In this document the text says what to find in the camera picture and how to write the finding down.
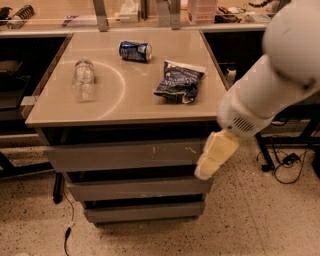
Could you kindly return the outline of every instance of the clear plastic bottle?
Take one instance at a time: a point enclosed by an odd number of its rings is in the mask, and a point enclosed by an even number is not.
[[[72,90],[76,100],[79,102],[95,100],[94,66],[91,60],[82,58],[77,61]]]
[[[236,78],[236,75],[237,75],[237,70],[236,70],[235,66],[230,66],[227,68],[226,80],[227,80],[229,87],[231,87],[234,84],[234,80]]]

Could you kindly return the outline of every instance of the countertop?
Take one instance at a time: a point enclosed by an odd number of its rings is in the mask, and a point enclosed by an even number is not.
[[[125,61],[123,40],[148,42],[149,63]],[[74,65],[93,62],[96,97],[79,103],[72,92]],[[191,104],[172,104],[155,96],[163,80],[165,60],[204,66],[206,74]],[[49,78],[32,112],[29,127],[57,127],[214,120],[225,88],[198,30],[141,30],[75,33]]]

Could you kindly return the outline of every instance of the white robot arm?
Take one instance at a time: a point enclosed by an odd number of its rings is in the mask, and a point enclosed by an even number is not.
[[[218,107],[221,128],[253,136],[281,110],[320,90],[319,13],[318,0],[296,0],[275,15],[264,34],[264,55]]]

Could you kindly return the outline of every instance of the cabinet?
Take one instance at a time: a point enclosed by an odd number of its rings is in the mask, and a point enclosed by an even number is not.
[[[152,45],[149,63],[124,61],[119,42]],[[76,102],[75,62],[95,66],[98,95]],[[204,66],[192,104],[153,95],[166,59]],[[93,223],[199,216],[212,180],[194,177],[206,138],[218,130],[225,89],[198,30],[76,33],[26,120],[47,142],[47,155]]]

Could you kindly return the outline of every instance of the soda can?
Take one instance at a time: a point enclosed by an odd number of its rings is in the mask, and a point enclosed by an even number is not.
[[[149,43],[123,41],[119,46],[119,54],[126,60],[147,62],[151,60],[152,48]]]

